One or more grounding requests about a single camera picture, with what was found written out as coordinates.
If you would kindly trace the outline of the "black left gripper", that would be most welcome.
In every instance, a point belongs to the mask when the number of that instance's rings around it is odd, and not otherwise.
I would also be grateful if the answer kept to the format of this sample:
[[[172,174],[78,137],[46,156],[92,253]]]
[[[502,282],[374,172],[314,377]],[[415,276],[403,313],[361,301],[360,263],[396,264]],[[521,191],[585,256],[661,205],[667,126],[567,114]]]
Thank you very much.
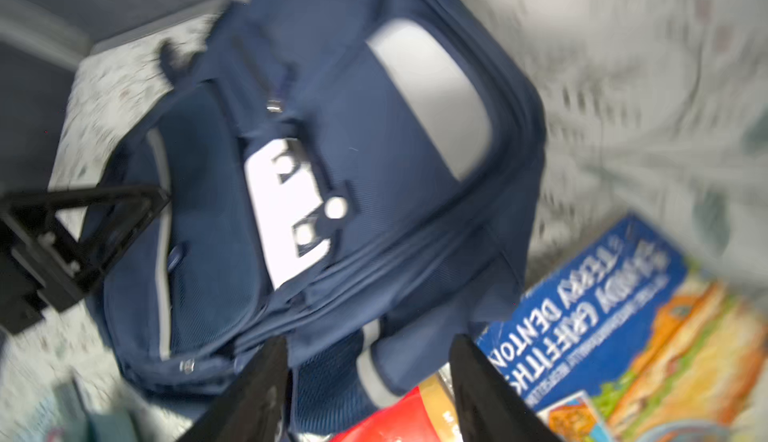
[[[170,202],[147,184],[9,193],[1,197],[1,329],[18,335],[64,312],[98,286]],[[75,238],[57,219],[70,209],[101,216]]]

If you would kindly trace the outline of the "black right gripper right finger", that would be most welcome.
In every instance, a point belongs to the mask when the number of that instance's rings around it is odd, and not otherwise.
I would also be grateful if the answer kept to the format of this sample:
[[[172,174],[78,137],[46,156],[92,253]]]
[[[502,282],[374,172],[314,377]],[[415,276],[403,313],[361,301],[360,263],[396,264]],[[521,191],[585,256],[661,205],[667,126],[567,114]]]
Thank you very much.
[[[449,364],[459,428],[465,441],[558,441],[469,336],[454,337]]]

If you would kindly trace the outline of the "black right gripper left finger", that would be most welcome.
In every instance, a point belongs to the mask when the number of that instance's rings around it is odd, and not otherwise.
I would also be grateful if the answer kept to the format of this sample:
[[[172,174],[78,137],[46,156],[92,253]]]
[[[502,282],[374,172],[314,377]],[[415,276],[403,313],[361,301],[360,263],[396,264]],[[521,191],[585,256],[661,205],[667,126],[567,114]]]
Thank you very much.
[[[290,382],[286,339],[271,338],[179,441],[285,441]]]

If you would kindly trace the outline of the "blue treehouse paperback book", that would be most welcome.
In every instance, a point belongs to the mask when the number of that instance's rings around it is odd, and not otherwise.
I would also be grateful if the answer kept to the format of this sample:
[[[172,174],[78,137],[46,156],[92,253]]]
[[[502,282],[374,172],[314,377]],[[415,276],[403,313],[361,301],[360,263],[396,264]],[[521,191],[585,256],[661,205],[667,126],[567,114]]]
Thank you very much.
[[[564,441],[763,441],[767,320],[634,214],[478,346]]]

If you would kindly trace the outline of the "navy blue student backpack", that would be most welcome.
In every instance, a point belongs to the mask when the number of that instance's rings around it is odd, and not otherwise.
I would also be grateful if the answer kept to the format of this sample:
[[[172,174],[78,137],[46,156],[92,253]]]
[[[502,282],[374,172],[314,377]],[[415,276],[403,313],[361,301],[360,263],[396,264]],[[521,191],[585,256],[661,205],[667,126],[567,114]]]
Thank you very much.
[[[294,432],[397,403],[515,308],[541,99],[460,0],[250,0],[101,185],[170,195],[88,302],[121,376],[193,416],[274,337]]]

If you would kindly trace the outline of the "red card box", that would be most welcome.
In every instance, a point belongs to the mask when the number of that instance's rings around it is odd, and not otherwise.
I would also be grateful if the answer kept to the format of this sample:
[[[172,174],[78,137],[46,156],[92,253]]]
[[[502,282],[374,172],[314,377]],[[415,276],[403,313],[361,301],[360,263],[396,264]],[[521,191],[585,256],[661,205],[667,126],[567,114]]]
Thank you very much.
[[[423,381],[395,405],[382,409],[332,442],[461,442],[453,394],[440,374]]]

